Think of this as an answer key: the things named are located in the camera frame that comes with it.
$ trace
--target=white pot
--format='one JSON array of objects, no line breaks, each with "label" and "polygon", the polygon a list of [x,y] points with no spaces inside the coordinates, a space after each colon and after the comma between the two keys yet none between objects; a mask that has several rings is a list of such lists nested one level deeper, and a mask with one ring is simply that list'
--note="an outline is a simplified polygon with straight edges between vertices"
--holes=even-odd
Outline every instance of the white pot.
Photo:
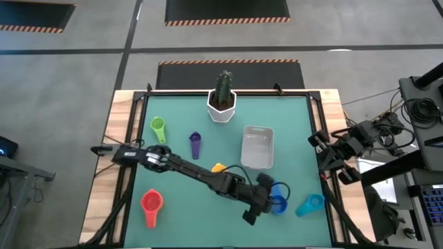
[{"label": "white pot", "polygon": [[219,111],[216,108],[214,108],[213,106],[210,105],[209,100],[211,95],[215,92],[215,89],[209,91],[208,93],[208,102],[206,103],[206,105],[208,106],[208,113],[209,116],[213,119],[214,122],[219,122],[219,123],[227,123],[230,118],[232,118],[234,116],[235,113],[235,105],[237,103],[237,94],[235,94],[233,91],[231,91],[230,93],[232,93],[232,95],[234,95],[234,106],[224,110],[224,111]]}]

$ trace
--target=yellow object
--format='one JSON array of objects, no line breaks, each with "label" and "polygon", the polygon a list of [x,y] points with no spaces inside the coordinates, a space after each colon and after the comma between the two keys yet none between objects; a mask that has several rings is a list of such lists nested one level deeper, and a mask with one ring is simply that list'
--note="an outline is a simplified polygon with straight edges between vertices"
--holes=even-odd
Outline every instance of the yellow object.
[{"label": "yellow object", "polygon": [[211,170],[212,172],[220,172],[221,170],[226,169],[226,166],[221,164],[221,163],[217,163],[213,169]]}]

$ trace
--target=cactus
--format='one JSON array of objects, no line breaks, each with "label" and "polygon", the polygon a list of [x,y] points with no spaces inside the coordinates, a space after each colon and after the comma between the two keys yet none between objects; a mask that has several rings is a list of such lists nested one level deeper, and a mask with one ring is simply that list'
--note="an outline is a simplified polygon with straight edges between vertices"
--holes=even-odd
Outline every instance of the cactus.
[{"label": "cactus", "polygon": [[228,104],[230,100],[230,88],[233,83],[233,74],[228,71],[223,71],[217,78],[215,85],[215,102],[221,106],[222,104]]}]

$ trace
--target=concrete floor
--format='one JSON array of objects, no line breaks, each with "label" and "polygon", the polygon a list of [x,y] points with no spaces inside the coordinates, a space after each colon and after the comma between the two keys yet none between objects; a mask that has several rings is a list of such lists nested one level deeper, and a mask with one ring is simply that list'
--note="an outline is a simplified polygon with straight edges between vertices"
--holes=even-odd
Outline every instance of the concrete floor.
[{"label": "concrete floor", "polygon": [[[57,1],[77,3],[62,34],[0,32],[0,50],[124,47],[136,0]],[[179,28],[163,25],[165,0],[144,1],[132,47],[443,44],[443,19],[431,0],[287,2],[287,24]],[[44,202],[27,206],[16,248],[78,242],[97,160],[89,148],[102,138],[121,58],[0,55],[0,134],[20,144],[20,161],[57,172],[53,183],[40,183]],[[122,89],[154,86],[160,61],[273,58],[299,59],[306,88],[339,89],[346,103],[425,73],[442,61],[443,50],[136,54],[129,56]],[[387,109],[392,95],[344,107],[362,121]],[[398,143],[407,140],[405,134]]]}]

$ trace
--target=wooden table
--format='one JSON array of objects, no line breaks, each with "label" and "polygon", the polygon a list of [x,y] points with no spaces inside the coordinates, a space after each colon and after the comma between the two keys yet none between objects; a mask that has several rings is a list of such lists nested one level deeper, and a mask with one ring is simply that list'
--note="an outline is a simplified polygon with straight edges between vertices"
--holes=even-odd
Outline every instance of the wooden table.
[{"label": "wooden table", "polygon": [[[156,92],[164,92],[168,90],[154,90]],[[321,89],[321,90],[285,90],[285,91],[320,91],[321,99],[323,103],[323,112],[325,114],[326,125],[329,132],[336,131],[338,129],[346,128],[345,116],[343,114],[343,108],[340,102],[340,96],[336,89]],[[124,142],[125,134],[127,130],[129,112],[132,105],[132,98],[135,91],[116,91],[109,117],[105,134],[116,140]],[[135,138],[136,131],[138,130],[138,120],[141,114],[141,107],[137,108],[136,121],[133,126],[133,138]],[[318,113],[315,115],[316,126],[321,127]],[[107,138],[103,140],[103,143],[115,143]],[[111,156],[103,156],[98,160],[96,171],[100,171],[106,166],[110,165]],[[351,166],[356,166],[355,160],[348,161]],[[98,175],[93,182],[91,195],[89,197],[89,203],[87,212],[84,218],[83,228],[80,235],[80,243],[88,241],[102,225],[103,221],[107,218],[111,211],[114,193],[116,190],[116,181],[118,176],[118,166],[111,167],[107,171]],[[346,212],[354,221],[356,226],[363,232],[363,234],[372,241],[375,241],[374,232],[372,229],[371,220],[369,217],[368,208],[366,206],[366,200],[363,194],[363,188],[360,182],[351,185],[340,184],[341,194],[343,198],[343,204]],[[114,240],[118,241],[120,236],[120,229],[122,224],[123,210],[120,212],[116,222],[116,229],[114,232]],[[338,241],[343,241],[341,232],[340,219],[333,211],[334,223],[337,233]]]}]

